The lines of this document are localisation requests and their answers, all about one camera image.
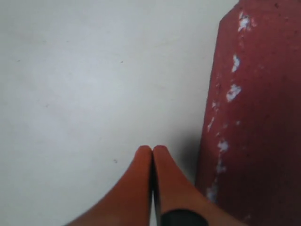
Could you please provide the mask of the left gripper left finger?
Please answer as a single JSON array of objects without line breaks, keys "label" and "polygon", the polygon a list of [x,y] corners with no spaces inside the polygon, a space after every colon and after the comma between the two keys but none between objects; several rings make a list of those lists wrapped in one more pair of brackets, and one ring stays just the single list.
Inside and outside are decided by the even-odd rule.
[{"label": "left gripper left finger", "polygon": [[143,145],[116,185],[69,226],[148,226],[151,214],[152,149]]}]

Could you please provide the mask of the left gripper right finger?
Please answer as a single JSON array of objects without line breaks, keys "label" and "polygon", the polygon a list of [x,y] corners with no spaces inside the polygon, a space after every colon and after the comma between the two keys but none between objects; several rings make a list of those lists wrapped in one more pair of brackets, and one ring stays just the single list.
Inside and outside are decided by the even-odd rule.
[{"label": "left gripper right finger", "polygon": [[242,222],[204,197],[176,165],[167,147],[153,149],[158,226],[241,226]]}]

